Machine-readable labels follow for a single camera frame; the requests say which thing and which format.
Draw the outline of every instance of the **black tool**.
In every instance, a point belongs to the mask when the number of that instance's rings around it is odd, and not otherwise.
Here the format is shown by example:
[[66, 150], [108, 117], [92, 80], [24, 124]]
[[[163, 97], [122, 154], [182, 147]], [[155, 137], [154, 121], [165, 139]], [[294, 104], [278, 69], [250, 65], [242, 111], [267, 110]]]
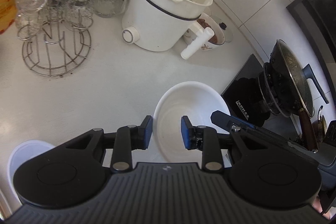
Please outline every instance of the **black tool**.
[[[221, 120], [225, 135], [182, 117], [184, 145], [202, 151], [201, 169], [197, 163], [133, 169], [131, 151], [149, 144], [150, 116], [116, 133], [92, 129], [18, 168], [14, 187], [23, 206], [4, 223], [326, 223], [310, 206], [321, 185], [318, 163], [285, 149], [280, 136], [239, 124]], [[101, 166], [107, 148], [109, 168]], [[231, 168], [221, 149], [228, 149]]]

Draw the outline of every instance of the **ridged black panel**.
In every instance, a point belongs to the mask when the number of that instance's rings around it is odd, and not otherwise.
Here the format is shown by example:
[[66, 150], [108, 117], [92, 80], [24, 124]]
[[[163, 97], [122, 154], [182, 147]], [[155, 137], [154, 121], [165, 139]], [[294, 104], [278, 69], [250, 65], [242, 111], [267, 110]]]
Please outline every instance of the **ridged black panel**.
[[320, 224], [312, 207], [272, 211], [236, 196], [220, 175], [197, 164], [139, 163], [111, 177], [93, 199], [73, 208], [22, 206], [6, 224]]

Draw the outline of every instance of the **black glass stovetop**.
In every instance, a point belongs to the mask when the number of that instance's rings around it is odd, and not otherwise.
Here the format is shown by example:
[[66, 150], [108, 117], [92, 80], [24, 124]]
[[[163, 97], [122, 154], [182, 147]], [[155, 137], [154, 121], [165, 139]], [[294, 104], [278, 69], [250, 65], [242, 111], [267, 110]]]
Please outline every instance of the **black glass stovetop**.
[[251, 54], [221, 96], [232, 116], [294, 141], [298, 135], [291, 118], [286, 118], [281, 114], [275, 116], [260, 105], [262, 95], [255, 79], [262, 71], [262, 65], [254, 54]]

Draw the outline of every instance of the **white electric pot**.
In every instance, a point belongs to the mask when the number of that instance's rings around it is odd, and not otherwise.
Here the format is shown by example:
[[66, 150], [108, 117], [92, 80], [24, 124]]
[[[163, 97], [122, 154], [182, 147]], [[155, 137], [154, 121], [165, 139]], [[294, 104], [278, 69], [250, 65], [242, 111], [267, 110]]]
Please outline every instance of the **white electric pot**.
[[177, 40], [191, 29], [197, 38], [181, 52], [188, 59], [214, 32], [203, 29], [197, 18], [212, 0], [130, 0], [122, 19], [123, 39], [154, 52], [170, 49]]

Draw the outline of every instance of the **white bowl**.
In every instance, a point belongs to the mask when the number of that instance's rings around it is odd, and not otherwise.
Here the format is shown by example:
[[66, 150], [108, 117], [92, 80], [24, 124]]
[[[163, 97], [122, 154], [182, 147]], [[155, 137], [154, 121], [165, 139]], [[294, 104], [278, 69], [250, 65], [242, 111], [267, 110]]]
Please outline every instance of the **white bowl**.
[[181, 135], [181, 117], [187, 115], [193, 126], [209, 126], [218, 133], [227, 133], [211, 122], [212, 112], [230, 115], [223, 98], [211, 87], [200, 82], [183, 82], [170, 88], [160, 99], [153, 117], [153, 137], [168, 162], [197, 162], [202, 152], [187, 150]]
[[[204, 19], [205, 22], [211, 26], [211, 29], [214, 31], [218, 39], [218, 44], [214, 44], [214, 43], [207, 41], [199, 49], [200, 50], [210, 50], [210, 49], [217, 48], [223, 45], [225, 42], [225, 36], [224, 36], [222, 28], [217, 24], [217, 22], [214, 21], [211, 17], [209, 17], [206, 13], [202, 13], [199, 18]], [[196, 37], [197, 36], [190, 29], [188, 29], [183, 35], [183, 39], [185, 43], [187, 43], [188, 45], [190, 45], [190, 43], [193, 42], [196, 39]]]
[[9, 156], [7, 163], [7, 179], [10, 185], [10, 188], [16, 198], [19, 200], [16, 191], [13, 185], [13, 177], [15, 171], [25, 163], [26, 161], [43, 154], [44, 152], [49, 151], [50, 149], [55, 148], [54, 145], [39, 141], [39, 140], [30, 140], [19, 144], [14, 148], [11, 155]]

